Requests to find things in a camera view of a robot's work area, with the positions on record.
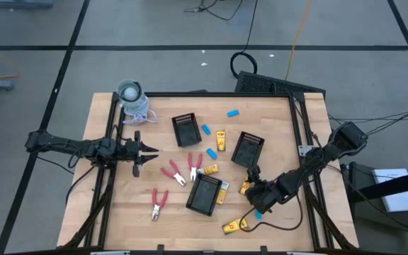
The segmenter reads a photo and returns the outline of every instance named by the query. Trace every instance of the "white paper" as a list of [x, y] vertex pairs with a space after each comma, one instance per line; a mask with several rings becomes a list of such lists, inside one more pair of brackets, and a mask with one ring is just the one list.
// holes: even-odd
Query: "white paper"
[[[406, 169], [374, 169], [373, 175], [376, 183], [382, 183], [392, 178], [406, 176], [408, 173]], [[389, 213], [408, 211], [408, 191], [387, 195], [382, 199]]]

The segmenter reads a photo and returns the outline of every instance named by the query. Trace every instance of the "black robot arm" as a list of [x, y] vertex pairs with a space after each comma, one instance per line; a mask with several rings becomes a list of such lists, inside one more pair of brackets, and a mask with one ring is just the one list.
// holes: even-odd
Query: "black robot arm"
[[246, 190], [246, 198], [262, 214], [270, 211], [275, 203], [287, 203], [297, 195], [309, 175], [319, 172], [329, 162], [359, 153], [366, 146], [367, 139], [368, 136], [355, 124], [347, 122], [333, 131], [327, 145], [311, 149], [298, 169], [282, 173], [272, 181], [264, 181], [259, 178], [259, 167], [251, 167], [247, 172], [254, 186]]
[[158, 155], [140, 155], [140, 152], [158, 152], [158, 149], [149, 147], [141, 142], [140, 131], [135, 131], [134, 139], [125, 140], [125, 144], [118, 144], [111, 138], [96, 140], [70, 140], [56, 137], [47, 131], [29, 133], [25, 144], [28, 152], [61, 152], [78, 158], [91, 161], [94, 166], [108, 168], [116, 161], [133, 161], [133, 176], [140, 176], [139, 165], [143, 165]]

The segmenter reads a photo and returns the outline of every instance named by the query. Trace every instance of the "wooden table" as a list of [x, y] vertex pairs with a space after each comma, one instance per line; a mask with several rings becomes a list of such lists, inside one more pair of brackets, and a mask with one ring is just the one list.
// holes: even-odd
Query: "wooden table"
[[[305, 98], [312, 131], [318, 134], [324, 145], [331, 132], [324, 99], [320, 93], [307, 93]], [[104, 136], [110, 104], [111, 93], [93, 95], [84, 139]], [[247, 199], [238, 193], [246, 169], [231, 161], [241, 131], [265, 139], [258, 162], [262, 171], [261, 178], [273, 179], [281, 172], [299, 166], [290, 107], [286, 98], [151, 97], [150, 108], [158, 115], [158, 123], [145, 123], [137, 127], [126, 125], [123, 136], [132, 137], [135, 130], [140, 130], [142, 141], [160, 150], [159, 157], [142, 167], [139, 178], [132, 176], [130, 163], [122, 162], [118, 165], [105, 249], [155, 250], [158, 244], [164, 244], [166, 250], [258, 251], [261, 245], [266, 245], [269, 251], [313, 250], [301, 189], [305, 217], [297, 230], [285, 232], [261, 226], [251, 233], [239, 231], [224, 235], [222, 231], [222, 225], [241, 217], [251, 208]], [[238, 109], [240, 114], [228, 118], [226, 112], [233, 109]], [[171, 118], [185, 113], [195, 113], [198, 125], [207, 124], [212, 134], [206, 135], [201, 131], [202, 142], [181, 148], [177, 147]], [[218, 160], [214, 161], [205, 151], [207, 148], [216, 151], [216, 130], [226, 130], [227, 150], [218, 152]], [[199, 152], [203, 153], [202, 166], [218, 163], [220, 172], [213, 176], [229, 182], [225, 203], [215, 206], [212, 217], [185, 207], [193, 186], [187, 162], [189, 152], [194, 153], [195, 160]], [[186, 187], [181, 187], [175, 180], [160, 172], [161, 166], [171, 168], [170, 159], [177, 163], [181, 175], [187, 181]], [[331, 164], [336, 167], [339, 165], [337, 161]], [[89, 165], [89, 161], [85, 159], [79, 162], [74, 181]], [[89, 215], [96, 174], [97, 170], [87, 176], [70, 195], [58, 245], [69, 241]], [[325, 169], [321, 180], [330, 218], [346, 238], [358, 246], [341, 175], [334, 170]], [[169, 190], [166, 206], [162, 208], [157, 222], [151, 221], [153, 188], [157, 188], [159, 192]], [[264, 221], [284, 227], [292, 227], [298, 222], [300, 214], [296, 199], [285, 205], [276, 204], [271, 209], [273, 213], [266, 213]], [[257, 223], [254, 215], [249, 215], [247, 221], [251, 226]], [[97, 219], [93, 244], [96, 244], [100, 223], [100, 219]], [[317, 226], [320, 230], [320, 243], [324, 245], [319, 219]]]

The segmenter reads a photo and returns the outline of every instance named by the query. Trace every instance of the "black plastic container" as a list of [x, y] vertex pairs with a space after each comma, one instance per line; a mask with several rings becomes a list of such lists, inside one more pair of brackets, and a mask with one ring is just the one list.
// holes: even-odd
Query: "black plastic container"
[[198, 174], [185, 206], [198, 213], [212, 216], [221, 183], [222, 181], [217, 178]]
[[261, 155], [263, 143], [263, 138], [242, 131], [231, 160], [241, 166], [255, 166]]
[[177, 146], [185, 147], [202, 141], [195, 113], [188, 113], [172, 118]]

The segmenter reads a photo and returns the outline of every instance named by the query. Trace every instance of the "blue block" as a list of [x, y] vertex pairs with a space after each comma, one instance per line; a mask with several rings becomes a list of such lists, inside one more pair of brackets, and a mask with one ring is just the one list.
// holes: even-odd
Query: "blue block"
[[203, 128], [206, 135], [210, 135], [210, 128], [207, 125], [202, 125], [201, 127]]
[[231, 110], [230, 112], [227, 112], [227, 117], [232, 117], [239, 115], [239, 110]]
[[207, 153], [212, 159], [217, 159], [217, 154], [211, 148], [207, 149]]
[[256, 213], [256, 219], [262, 220], [262, 214], [258, 212], [258, 210], [255, 210], [254, 212]]

